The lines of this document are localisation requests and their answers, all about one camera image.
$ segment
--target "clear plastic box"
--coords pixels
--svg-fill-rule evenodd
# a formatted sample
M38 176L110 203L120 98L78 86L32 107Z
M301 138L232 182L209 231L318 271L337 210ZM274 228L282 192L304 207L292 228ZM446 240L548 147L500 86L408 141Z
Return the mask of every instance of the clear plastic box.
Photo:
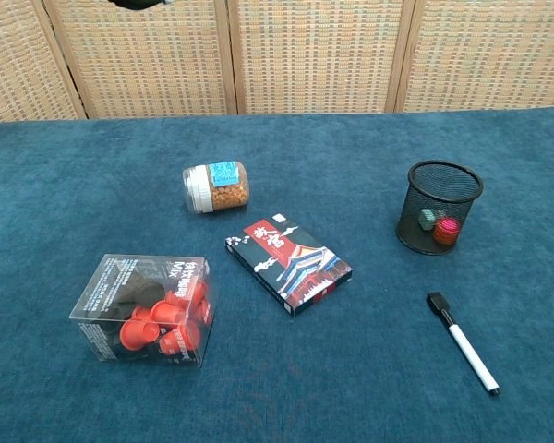
M107 254L70 314L100 360L201 366L215 314L203 257Z

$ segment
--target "blue label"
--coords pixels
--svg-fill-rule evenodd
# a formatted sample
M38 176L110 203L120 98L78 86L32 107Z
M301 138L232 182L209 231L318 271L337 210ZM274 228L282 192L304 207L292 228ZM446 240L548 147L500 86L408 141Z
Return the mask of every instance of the blue label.
M210 164L210 173L213 187L235 185L240 181L236 162Z

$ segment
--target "red and black packaging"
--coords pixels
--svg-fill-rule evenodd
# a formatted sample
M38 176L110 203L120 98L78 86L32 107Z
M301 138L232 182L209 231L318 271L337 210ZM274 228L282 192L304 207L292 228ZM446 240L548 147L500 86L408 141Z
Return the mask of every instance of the red and black packaging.
M351 278L353 269L282 214L262 219L225 247L295 317Z
M201 366L214 310L205 258L107 254L70 319L100 360Z

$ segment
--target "red ball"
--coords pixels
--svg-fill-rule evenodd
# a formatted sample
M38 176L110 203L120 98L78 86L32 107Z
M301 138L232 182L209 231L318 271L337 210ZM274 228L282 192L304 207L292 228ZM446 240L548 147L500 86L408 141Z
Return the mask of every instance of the red ball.
M453 245L460 234L460 223L453 217L442 217L435 223L433 239L440 245Z

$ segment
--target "dry erase marker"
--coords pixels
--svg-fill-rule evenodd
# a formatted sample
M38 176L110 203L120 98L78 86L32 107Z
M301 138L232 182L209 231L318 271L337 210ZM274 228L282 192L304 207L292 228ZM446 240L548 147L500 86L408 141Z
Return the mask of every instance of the dry erase marker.
M447 300L445 300L441 293L430 293L427 295L427 303L433 310L433 312L440 316L443 320L443 323L445 323L445 325L448 327L456 343L458 343L458 346L460 346L460 349L464 353L465 358L467 358L468 362L470 362L470 365L472 365L473 369L480 378L480 381L482 381L482 384L487 389L488 393L490 395L499 395L499 385L497 384L493 376L488 372L487 367L484 366L484 363L482 363L480 357L478 357L478 354L470 344L470 341L465 338L464 333L456 324L455 320L452 317L452 314L450 314L450 304L447 303Z

